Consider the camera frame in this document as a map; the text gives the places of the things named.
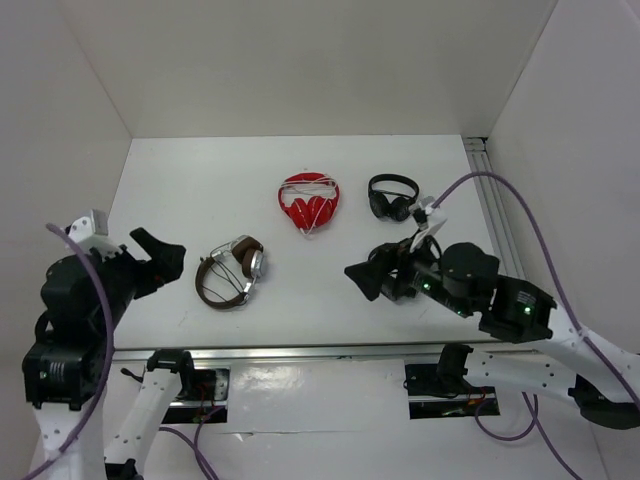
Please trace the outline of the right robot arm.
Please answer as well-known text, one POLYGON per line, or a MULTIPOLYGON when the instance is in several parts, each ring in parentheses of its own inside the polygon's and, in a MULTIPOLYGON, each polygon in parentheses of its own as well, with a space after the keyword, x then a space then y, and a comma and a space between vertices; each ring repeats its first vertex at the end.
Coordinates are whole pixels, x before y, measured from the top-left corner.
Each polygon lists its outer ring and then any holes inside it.
POLYGON ((440 249, 434 238, 375 248, 345 268, 364 296, 391 301, 423 294, 462 318, 479 317, 490 337, 548 357, 529 363, 462 344, 444 346, 436 369, 441 388, 513 387, 573 404, 586 420, 615 430, 639 425, 639 357, 580 323, 533 283, 500 274, 499 260, 472 243, 440 249))

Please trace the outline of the brown silver headphones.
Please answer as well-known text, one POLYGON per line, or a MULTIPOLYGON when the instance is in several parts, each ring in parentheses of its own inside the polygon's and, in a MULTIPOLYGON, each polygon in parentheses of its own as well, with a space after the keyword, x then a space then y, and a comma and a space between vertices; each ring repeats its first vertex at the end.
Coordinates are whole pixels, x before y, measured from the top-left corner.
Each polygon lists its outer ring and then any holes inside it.
POLYGON ((200 258, 194 280, 195 291, 200 300, 214 310, 242 307, 263 276, 265 265, 263 244, 252 236, 241 235, 200 258), (217 292, 210 282, 215 278, 227 282, 231 293, 217 292))

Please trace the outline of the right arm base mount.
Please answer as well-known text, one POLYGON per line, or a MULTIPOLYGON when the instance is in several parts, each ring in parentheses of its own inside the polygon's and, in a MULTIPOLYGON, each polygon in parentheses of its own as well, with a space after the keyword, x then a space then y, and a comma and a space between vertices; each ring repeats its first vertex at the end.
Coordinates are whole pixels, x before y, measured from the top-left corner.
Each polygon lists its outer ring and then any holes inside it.
POLYGON ((433 363, 406 364, 403 387, 408 395, 409 417, 444 419, 480 416, 499 416, 500 408, 493 387, 447 387, 436 375, 433 363))

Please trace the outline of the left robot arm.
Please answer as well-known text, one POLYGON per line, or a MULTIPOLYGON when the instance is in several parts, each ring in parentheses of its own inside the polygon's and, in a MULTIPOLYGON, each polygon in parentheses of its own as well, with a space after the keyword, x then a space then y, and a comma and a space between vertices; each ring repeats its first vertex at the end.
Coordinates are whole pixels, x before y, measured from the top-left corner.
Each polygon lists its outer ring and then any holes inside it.
POLYGON ((47 228, 72 253, 46 271, 41 288, 45 310, 22 361, 26 400, 45 452, 44 463, 28 476, 141 479, 170 404, 193 394, 198 376, 188 351, 156 350, 124 423, 106 442, 103 406, 114 332, 132 301, 181 277, 186 249, 137 228, 130 236, 149 256, 138 260, 125 246, 110 253, 103 232, 73 237, 53 224, 47 228))

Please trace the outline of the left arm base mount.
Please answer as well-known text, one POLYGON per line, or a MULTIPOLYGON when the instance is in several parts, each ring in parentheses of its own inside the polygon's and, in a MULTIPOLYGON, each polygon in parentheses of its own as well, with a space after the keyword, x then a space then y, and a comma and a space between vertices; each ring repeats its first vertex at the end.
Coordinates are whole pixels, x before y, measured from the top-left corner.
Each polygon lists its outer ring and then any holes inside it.
POLYGON ((223 424, 228 418, 230 369, 196 369, 190 390, 170 404, 163 425, 223 424))

